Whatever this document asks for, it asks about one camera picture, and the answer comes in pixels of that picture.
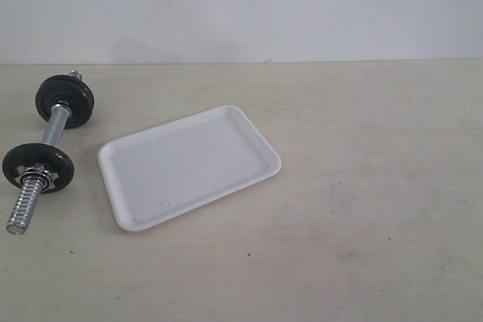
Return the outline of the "chrome threaded dumbbell bar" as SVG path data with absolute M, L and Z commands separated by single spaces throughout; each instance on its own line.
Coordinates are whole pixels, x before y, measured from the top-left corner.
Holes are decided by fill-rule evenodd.
M 81 127 L 92 116 L 94 95 L 82 80 L 79 71 L 52 75 L 39 86 L 35 95 L 35 107 L 47 128 L 38 143 L 58 149 L 65 129 Z M 26 182 L 15 201 L 8 218 L 6 230 L 12 235 L 22 235 L 29 228 L 41 192 L 39 183 Z

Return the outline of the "chrome star collar nut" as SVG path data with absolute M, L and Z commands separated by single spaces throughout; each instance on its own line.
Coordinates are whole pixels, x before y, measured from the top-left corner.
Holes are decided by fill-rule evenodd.
M 39 183 L 41 192 L 46 192 L 55 187 L 54 182 L 59 178 L 58 173 L 49 171 L 43 164 L 35 164 L 30 167 L 18 166 L 17 177 L 14 179 L 23 186 L 26 182 Z

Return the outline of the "white rectangular plastic tray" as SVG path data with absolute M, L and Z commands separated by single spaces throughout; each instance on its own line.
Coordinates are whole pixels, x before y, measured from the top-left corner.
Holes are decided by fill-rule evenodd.
M 115 221 L 141 232 L 276 175 L 281 158 L 236 106 L 112 140 L 97 154 Z

